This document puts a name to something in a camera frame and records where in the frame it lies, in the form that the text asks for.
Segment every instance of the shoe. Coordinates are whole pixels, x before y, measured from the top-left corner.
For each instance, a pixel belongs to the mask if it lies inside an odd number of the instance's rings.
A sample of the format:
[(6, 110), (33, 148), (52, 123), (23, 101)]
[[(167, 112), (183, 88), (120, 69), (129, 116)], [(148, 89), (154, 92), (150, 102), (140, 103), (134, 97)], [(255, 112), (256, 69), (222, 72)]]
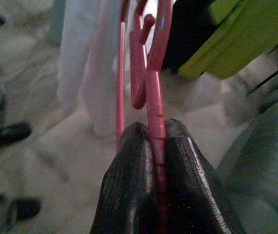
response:
[(29, 137), (32, 127), (29, 123), (20, 122), (0, 129), (0, 147)]
[(4, 23), (6, 23), (6, 18), (0, 15), (0, 26), (4, 25)]
[(16, 198), (12, 205), (17, 209), (17, 221), (33, 218), (41, 209), (41, 201), (38, 198)]

